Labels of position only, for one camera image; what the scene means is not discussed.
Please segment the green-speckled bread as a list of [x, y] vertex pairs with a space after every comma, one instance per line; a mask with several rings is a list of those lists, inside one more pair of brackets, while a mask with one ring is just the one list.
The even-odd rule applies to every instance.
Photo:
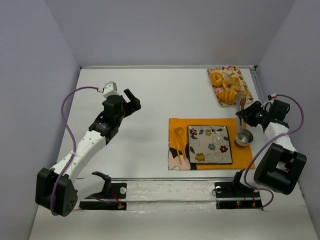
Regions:
[[252, 103], [254, 98], [250, 91], [242, 90], [240, 94], [240, 100], [244, 103]]

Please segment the striped croissant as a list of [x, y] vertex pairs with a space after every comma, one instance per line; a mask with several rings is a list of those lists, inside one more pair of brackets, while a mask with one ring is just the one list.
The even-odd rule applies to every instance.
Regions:
[[236, 103], [237, 92], [233, 89], [229, 90], [215, 90], [216, 98], [220, 105], [234, 105]]

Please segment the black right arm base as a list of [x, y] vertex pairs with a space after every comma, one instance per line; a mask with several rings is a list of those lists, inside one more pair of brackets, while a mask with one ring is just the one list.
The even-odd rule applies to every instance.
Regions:
[[211, 194], [216, 197], [218, 210], [259, 209], [263, 205], [259, 192], [231, 181], [216, 182]]

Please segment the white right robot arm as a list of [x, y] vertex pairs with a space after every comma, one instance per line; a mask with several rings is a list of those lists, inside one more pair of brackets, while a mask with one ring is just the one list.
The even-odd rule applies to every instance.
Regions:
[[290, 131], [285, 122], [290, 105], [274, 97], [266, 102], [255, 101], [249, 107], [236, 112], [236, 116], [251, 127], [261, 126], [268, 142], [253, 158], [255, 161], [264, 152], [256, 166], [254, 174], [247, 179], [246, 170], [237, 172], [234, 179], [247, 188], [255, 190], [271, 190], [289, 195], [294, 190], [298, 179], [307, 162], [307, 157], [299, 153], [293, 146], [290, 135], [297, 130]]

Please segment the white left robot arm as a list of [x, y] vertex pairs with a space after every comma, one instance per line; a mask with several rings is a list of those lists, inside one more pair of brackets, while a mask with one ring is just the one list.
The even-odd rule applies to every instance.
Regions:
[[124, 90], [128, 97], [117, 92], [111, 82], [101, 90], [104, 97], [103, 111], [82, 137], [76, 142], [71, 135], [73, 148], [61, 161], [51, 168], [42, 168], [36, 177], [35, 202], [50, 210], [54, 216], [66, 217], [77, 202], [85, 198], [97, 199], [112, 189], [112, 179], [108, 175], [94, 171], [89, 177], [78, 179], [89, 161], [119, 132], [124, 118], [141, 109], [141, 102], [129, 89]]

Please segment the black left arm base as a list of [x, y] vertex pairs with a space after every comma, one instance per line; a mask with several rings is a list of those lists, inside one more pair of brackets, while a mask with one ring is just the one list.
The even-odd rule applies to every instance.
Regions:
[[113, 181], [99, 171], [76, 181], [80, 210], [125, 211], [127, 209], [127, 183]]

